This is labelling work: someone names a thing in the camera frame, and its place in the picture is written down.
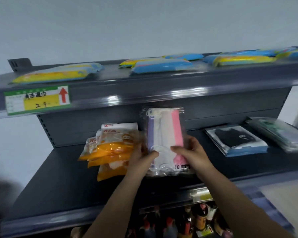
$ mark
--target black face mask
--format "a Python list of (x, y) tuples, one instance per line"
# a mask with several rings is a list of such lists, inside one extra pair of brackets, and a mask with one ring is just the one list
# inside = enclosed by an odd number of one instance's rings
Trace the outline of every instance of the black face mask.
[(230, 148), (256, 141), (255, 138), (246, 132), (241, 132), (231, 128), (228, 131), (216, 129), (215, 134), (222, 141), (223, 144)]

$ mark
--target hand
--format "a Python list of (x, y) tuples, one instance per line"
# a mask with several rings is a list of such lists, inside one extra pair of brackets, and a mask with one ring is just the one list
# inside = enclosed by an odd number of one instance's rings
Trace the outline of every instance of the hand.
[(183, 155), (197, 173), (214, 167), (199, 141), (195, 137), (189, 135), (188, 139), (190, 142), (190, 149), (180, 146), (171, 146), (171, 151)]
[(142, 180), (150, 168), (152, 161), (158, 156), (159, 153), (157, 151), (152, 151), (147, 156), (142, 157), (141, 143), (136, 144), (129, 159), (126, 176), (132, 176), (133, 178)]

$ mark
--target left hand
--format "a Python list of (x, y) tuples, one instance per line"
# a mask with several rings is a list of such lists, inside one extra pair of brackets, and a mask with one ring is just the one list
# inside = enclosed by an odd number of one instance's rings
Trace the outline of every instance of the left hand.
[(152, 161), (159, 156), (157, 151), (152, 151), (142, 157), (141, 143), (136, 144), (130, 156), (126, 177), (133, 177), (142, 180), (146, 175)]

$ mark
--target white face mask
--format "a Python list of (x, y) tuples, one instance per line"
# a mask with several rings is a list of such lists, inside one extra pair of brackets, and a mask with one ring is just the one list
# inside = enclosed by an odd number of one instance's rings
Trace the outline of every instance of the white face mask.
[(187, 164), (186, 159), (170, 150), (170, 146), (183, 146), (179, 111), (174, 108), (150, 108), (147, 115), (148, 148), (149, 151), (159, 152), (152, 168), (164, 172), (181, 170), (181, 165)]

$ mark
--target right hand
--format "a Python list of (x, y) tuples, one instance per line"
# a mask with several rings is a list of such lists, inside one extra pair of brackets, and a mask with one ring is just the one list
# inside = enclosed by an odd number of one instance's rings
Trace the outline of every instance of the right hand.
[(212, 168), (213, 165), (199, 141), (195, 137), (189, 135), (188, 139), (190, 143), (190, 149), (180, 146), (171, 146), (171, 151), (183, 155), (196, 172)]

